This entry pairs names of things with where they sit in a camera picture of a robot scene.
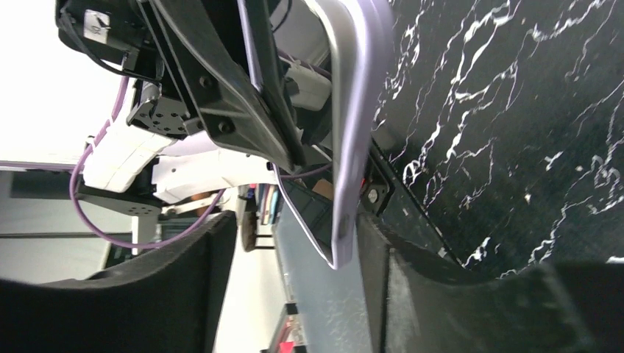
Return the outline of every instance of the screw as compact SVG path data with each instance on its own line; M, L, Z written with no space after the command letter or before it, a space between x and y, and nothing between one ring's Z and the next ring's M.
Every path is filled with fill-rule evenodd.
M234 126L229 121L222 121L219 123L219 131L224 134L229 134L234 131Z
M368 198L369 198L370 203L372 204L377 202L377 199L379 198L379 194L377 193L377 190L371 189L369 191Z

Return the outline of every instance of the white wall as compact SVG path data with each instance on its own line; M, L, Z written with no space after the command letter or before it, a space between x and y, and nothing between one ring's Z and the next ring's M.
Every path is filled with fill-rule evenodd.
M89 239L0 239L0 277L46 283L99 271L107 244Z

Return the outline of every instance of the white veining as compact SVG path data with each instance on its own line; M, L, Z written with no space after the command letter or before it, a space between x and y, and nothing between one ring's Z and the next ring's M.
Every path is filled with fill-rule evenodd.
M606 263L624 263L624 257L611 256Z
M581 202L576 202L573 204L566 203L561 208L561 217L553 222L553 225L550 228L550 234L548 238L542 240L542 242L531 252L531 256L528 259L529 265L535 263L536 261L540 263L546 260L547 258L549 258L553 254L553 247L555 246L555 242L558 237L557 231L559 230L559 227L561 226L561 224L564 223L564 221L566 220L567 211L572 207L576 207L578 205L586 203L587 201L589 201L590 198L591 196L587 197Z
M419 28L419 22L422 16L424 16L427 11L433 6L433 3L433 0L421 0L420 7L417 10L418 13L416 14L414 21L408 24L403 30L403 35L401 36L398 45L399 52L397 53L397 61L395 63L395 67L386 77L384 90L382 91L378 99L373 130L378 129L379 126L383 125L386 122L386 119L380 116L383 108L386 106L388 101L394 101L400 95L403 87L410 80L410 69L414 67L420 55L421 29ZM394 8L398 8L394 0L391 0L390 4ZM406 14L401 14L399 11L395 11L395 14L398 14L397 20L394 24L394 28L396 29L397 24L400 22L400 20L402 20L401 17Z
M477 0L469 13L462 19L460 29L457 31L448 41L447 50L442 53L441 59L439 61L438 66L436 67L433 78L426 89L426 93L424 95L424 99L420 100L422 88L419 92L419 97L417 101L421 101L422 104L426 102L426 98L428 92L431 91L433 84L436 83L436 75L444 70L445 66L449 67L450 61L447 58L451 48L454 48L454 44L457 43L457 39L462 38L461 43L461 53L459 63L453 69L455 72L455 76L450 81L450 89L447 92L447 98L444 101L442 108L440 109L440 114L437 117L436 129L431 132L431 136L429 139L425 141L425 143L421 147L420 155L418 158L412 160L407 163L403 169L403 181L407 186L413 186L416 180L423 174L428 171L427 161L430 150L433 148L437 137L440 136L442 129L453 128L452 126L447 125L453 111L456 109L460 109L459 107L462 104L466 104L468 102L473 103L474 106L464 110L461 113L461 118L459 123L456 125L456 134L455 137L451 140L450 146L447 148L446 159L435 165L435 168L432 168L436 172L430 174L428 176L429 180L425 182L425 197L422 201L425 207L429 207L432 203L435 202L437 196L443 191L443 187L445 182L447 181L450 173L452 172L450 169L452 166L457 166L455 171L461 170L465 159L473 158L478 156L483 150L489 150L489 172L487 180L484 180L483 183L479 186L476 186L471 194L467 194L464 196L461 201L460 207L465 209L469 209L471 203L474 202L483 192L486 187L492 182L492 166L494 163L493 160L493 148L494 148L494 138L490 138L488 143L483 146L480 150L473 152L470 150L466 151L458 151L458 147L461 144L462 137L464 136L464 131L468 126L469 120L475 118L475 116L480 115L481 113L493 109L493 103L499 98L499 95L505 91L506 92L506 104L503 110L494 113L494 119L498 117L500 114L504 113L508 110L515 102L515 98L519 94L522 89L522 85L517 84L517 74L518 74L518 61L515 60L510 63L503 71L494 75L489 84L482 87L479 90L467 90L464 87L464 83L467 82L469 75L473 72L473 69L477 65L477 62L480 58L483 57L483 54L486 52L488 46L492 43L494 37L497 35L497 32L500 27L505 26L511 19L514 18L515 12L520 5L518 1L516 4L512 4L512 1L502 1L502 3L496 7L493 7L482 15L479 18L475 17L476 7L479 4ZM482 31L487 31L489 35L486 38L483 36L479 36L478 40L480 41L477 44L476 50L468 49L468 44L471 46L474 43L471 43L474 40L477 40L477 33ZM419 116L419 112L416 112L416 119ZM407 148L409 138L405 142L405 146L403 151L399 153L398 156L392 160L394 162L399 157L403 156L405 150Z
M555 160L561 157L563 153L564 153L563 151L559 151L552 157L548 157L548 156L544 157L544 160L548 162L548 165L546 165L546 171L549 171L553 167L553 163L555 162Z
M483 239L483 242L481 243L480 246L477 247L477 249L475 249L475 251L468 256L468 259L466 259L466 262L462 264L463 267L468 266L468 264L470 264L471 261L473 262L481 262L483 261L483 259L485 258L485 256L487 256L487 250L486 247L489 243L489 241L491 240L491 237L486 237L485 239Z

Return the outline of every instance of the black panel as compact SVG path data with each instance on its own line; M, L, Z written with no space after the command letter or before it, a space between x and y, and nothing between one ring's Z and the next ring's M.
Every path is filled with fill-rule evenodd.
M69 173L51 171L13 172L13 199L69 200Z
M292 180L284 180L284 188L319 245L331 249L331 200Z
M141 197L130 192L114 193L112 191L89 188L80 184L76 191L76 199L95 204L124 215L158 216L162 211L163 202L153 197Z
M115 235L115 239L132 242L132 234ZM106 261L104 262L104 269L125 263L138 255L132 254L131 248L122 248L120 246L110 244L108 253L106 255ZM147 254L148 251L143 250L139 255Z
M211 353L235 241L235 214L225 212L186 238L84 281L0 280L0 346L4 352Z
M460 263L624 257L624 2L392 4L373 136Z
M388 300L389 252L383 237L370 236L358 223L358 255L361 259L362 284L369 320L372 352L384 352L386 346L386 307Z

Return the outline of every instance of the purple cable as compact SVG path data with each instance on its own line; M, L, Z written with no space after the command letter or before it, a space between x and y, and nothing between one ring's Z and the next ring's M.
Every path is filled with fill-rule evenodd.
M299 179L299 178L305 178L305 177L309 177L310 175L314 175L317 173L320 173L322 171L326 171L327 169L329 169L331 167L332 163L328 163L326 165L323 165L320 168L314 169L312 171L306 171L305 173L301 173L301 174L295 174L295 175L282 175L280 176L282 179Z
M119 92L117 93L117 99L116 99L115 105L113 107L113 113L111 114L111 118L112 118L111 120L112 121L115 121L117 119L117 116L119 115L119 112L121 111L121 106L124 103L124 96L125 96L127 87L128 87L128 78L124 77L121 80L121 84L119 85ZM110 121L107 121L106 124L102 127L102 129L100 130L100 132L98 134L99 140L101 140L104 137L104 135L106 135L106 128L108 128L109 125L110 125ZM177 241L179 239L184 238L185 236L191 234L199 226L204 224L206 218L214 210L214 207L216 206L217 202L219 202L219 199L223 196L223 193L225 192L225 189L224 190L220 190L216 194L215 199L213 200L212 204L210 204L208 209L195 221L195 223L193 223L184 232L181 232L180 234L176 235L175 237L173 237L171 239L167 239L167 240L161 241L159 243L137 243L137 244L130 243L130 242L127 242L127 241L117 240L117 239L115 239L113 237L110 237L106 233L104 233L100 228L96 227L96 225L91 222L89 217L87 217L87 215L85 214L85 211L82 209L82 207L80 207L80 202L78 201L78 199L76 199L75 192L76 192L76 186L77 186L77 181L78 181L78 175L80 174L80 171L84 167L85 161L87 160L87 157L89 157L89 155L91 153L93 153L93 146L89 145L89 146L87 146L85 151L82 153L82 156L78 160L78 163L74 167L74 170L71 172L71 178L69 179L69 198L71 199L71 202L74 204L74 207L76 208L76 212L78 213L78 217L80 217L82 222L84 222L86 224L86 226L95 235L101 237L102 239L104 239L104 240L106 240L106 241L108 241L108 242L110 242L112 244L115 244L117 246L121 246L123 248L156 249L156 248L160 248L162 246L168 245L168 244L173 243L173 242L175 242L175 241Z

